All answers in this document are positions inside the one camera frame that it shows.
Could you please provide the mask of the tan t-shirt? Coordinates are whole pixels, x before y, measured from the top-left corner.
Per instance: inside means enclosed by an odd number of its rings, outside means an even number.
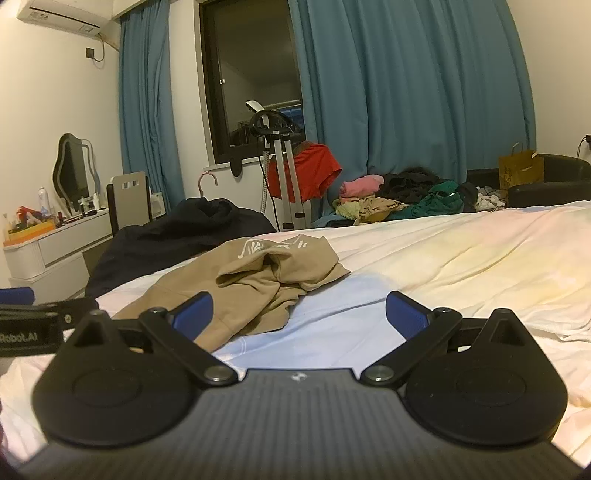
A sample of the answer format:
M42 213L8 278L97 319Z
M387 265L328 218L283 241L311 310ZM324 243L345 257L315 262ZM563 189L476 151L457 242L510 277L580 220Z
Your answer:
M348 275L324 237L238 238L166 273L115 318L136 318L154 307L172 311L205 292L212 298L211 318L184 318L175 327L214 352L236 336L283 329L301 297Z

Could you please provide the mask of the pink clothes hanger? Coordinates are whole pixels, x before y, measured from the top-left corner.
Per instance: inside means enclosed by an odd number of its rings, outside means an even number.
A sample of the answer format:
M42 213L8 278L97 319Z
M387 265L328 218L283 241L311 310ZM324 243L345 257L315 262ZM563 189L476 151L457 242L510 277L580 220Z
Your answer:
M207 197L207 193L218 186L218 180L213 172L205 170L197 180L197 191L201 198Z

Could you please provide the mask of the white vanity dresser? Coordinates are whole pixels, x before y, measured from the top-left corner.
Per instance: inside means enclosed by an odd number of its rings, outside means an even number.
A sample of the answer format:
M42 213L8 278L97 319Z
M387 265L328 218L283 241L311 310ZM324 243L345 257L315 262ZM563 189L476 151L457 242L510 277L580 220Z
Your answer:
M112 239L103 209L63 227L3 249L12 287L29 287L37 303L81 297Z

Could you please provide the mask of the black garment on bed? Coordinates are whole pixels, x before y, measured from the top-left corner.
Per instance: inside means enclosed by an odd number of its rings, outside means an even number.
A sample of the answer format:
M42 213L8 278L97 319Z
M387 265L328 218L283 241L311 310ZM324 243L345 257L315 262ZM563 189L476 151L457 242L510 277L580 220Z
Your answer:
M276 231L263 214L228 199L189 198L143 226L119 230L89 276L85 295L98 298L136 278L172 267L226 241Z

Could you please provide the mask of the orange tray on dresser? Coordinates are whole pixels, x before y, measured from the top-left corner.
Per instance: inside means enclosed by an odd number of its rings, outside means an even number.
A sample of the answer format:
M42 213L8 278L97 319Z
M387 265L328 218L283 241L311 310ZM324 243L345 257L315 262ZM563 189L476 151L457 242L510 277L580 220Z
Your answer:
M19 245L29 240L38 238L56 229L53 221L46 221L15 233L9 233L8 239L3 242L4 247Z

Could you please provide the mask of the olive garment in pile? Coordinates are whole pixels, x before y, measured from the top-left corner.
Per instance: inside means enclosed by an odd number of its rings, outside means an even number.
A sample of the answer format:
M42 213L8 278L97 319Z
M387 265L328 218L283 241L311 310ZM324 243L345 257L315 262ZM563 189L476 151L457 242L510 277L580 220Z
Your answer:
M335 213L353 224L368 224L384 221L390 214L405 210L408 204L398 200L376 197L353 197L337 199L332 203Z

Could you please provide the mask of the green garment in pile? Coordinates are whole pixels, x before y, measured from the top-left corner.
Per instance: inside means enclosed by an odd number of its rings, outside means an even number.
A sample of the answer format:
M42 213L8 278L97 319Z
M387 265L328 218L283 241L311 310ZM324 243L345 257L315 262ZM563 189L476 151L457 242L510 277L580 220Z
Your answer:
M458 188L459 184L455 181L447 180L439 183L433 186L417 204L398 212L392 212L386 217L386 220L405 220L462 213L464 200Z

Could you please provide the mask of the white spray bottle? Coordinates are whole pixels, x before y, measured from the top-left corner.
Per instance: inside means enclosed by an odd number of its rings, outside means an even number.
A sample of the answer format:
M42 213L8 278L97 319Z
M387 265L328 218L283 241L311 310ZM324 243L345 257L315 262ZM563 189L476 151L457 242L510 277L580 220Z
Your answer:
M38 190L39 210L44 218L51 216L51 205L49 201L48 192L44 187Z

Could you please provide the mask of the black garment in pile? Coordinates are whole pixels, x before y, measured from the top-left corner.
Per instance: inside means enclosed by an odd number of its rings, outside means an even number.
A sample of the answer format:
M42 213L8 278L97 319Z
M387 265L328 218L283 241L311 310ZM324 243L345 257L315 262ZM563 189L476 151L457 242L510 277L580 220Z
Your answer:
M414 205L425 198L432 187L443 182L443 178L426 168L410 167L400 173L386 174L376 196Z

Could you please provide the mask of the grey backed chair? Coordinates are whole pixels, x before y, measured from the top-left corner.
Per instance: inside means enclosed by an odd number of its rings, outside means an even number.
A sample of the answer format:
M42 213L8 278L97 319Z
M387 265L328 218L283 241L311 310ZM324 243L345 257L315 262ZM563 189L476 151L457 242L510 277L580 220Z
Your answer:
M148 178L144 172L112 177L106 185L112 235L127 226L152 220Z

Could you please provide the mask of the pink garment in pile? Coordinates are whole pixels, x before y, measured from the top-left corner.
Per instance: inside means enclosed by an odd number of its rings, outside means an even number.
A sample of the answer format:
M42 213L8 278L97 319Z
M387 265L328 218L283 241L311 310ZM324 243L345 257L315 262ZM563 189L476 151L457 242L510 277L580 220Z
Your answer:
M366 197L375 194L384 184L384 177L370 174L353 181L346 181L339 187L342 198Z

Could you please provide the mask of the pastel bed sheet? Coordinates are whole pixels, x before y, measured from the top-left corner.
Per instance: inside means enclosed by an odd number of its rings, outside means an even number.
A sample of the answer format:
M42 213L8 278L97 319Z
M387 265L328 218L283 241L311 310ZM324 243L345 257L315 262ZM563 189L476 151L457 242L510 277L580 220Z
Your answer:
M301 300L280 331L232 341L232 366L287 363L361 368L397 341L385 298L481 316L508 307L562 376L569 404L555 444L590 460L590 206L506 209L324 229L349 277Z

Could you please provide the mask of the wavy vanity mirror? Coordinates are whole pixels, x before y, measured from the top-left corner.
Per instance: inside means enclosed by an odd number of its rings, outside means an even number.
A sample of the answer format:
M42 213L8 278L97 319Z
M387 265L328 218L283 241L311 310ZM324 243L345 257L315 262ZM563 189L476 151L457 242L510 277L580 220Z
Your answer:
M71 133L64 133L59 138L52 184L58 204L70 215L77 210L81 199L101 193L94 150L89 140Z

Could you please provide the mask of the red garment on stand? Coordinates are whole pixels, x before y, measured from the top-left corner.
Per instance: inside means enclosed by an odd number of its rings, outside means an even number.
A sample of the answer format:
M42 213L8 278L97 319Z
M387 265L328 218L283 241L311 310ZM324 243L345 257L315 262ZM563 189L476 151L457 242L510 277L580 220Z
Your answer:
M304 141L294 148L294 165L303 202L322 198L342 172L341 165L327 146L310 141ZM266 175L270 196L279 199L280 180L274 157L270 159ZM287 166L286 175L288 196L290 196L290 202L294 203L294 192Z

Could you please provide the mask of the left teal curtain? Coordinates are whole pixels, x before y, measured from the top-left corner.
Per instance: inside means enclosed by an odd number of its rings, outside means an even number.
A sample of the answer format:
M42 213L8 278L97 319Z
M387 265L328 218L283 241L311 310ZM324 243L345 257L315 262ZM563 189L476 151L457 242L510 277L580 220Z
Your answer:
M119 126L123 171L143 172L170 210L185 198L173 118L168 1L123 15Z

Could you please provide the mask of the teal curtain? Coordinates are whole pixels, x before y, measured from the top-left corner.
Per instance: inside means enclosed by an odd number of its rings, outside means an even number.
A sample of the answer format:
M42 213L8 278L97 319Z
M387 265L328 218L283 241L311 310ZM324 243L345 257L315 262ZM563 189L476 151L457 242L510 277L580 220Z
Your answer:
M339 182L421 166L464 181L536 144L522 44L504 1L290 2L308 139Z
M143 172L170 210L185 198L173 118L168 1L123 15L119 126L123 171Z

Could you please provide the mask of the right teal curtain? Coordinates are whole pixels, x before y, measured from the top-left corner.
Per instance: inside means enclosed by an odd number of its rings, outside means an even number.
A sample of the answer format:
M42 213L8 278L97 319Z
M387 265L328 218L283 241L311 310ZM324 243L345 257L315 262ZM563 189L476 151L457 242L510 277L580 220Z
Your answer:
M421 166L464 181L536 144L522 44L504 1L290 2L308 139L339 182Z

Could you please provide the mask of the dark window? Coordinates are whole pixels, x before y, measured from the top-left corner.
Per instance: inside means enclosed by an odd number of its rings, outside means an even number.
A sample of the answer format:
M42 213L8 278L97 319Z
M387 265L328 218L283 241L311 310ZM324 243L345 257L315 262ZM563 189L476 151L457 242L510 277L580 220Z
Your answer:
M214 162L249 159L256 100L304 128L290 7L281 0L206 1L198 6L207 114Z

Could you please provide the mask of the white air conditioner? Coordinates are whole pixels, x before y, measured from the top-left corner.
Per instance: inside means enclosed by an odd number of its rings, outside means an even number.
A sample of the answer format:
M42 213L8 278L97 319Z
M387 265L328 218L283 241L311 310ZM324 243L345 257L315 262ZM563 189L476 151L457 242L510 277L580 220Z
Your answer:
M98 35L111 20L112 2L104 0L22 1L16 18L85 36Z

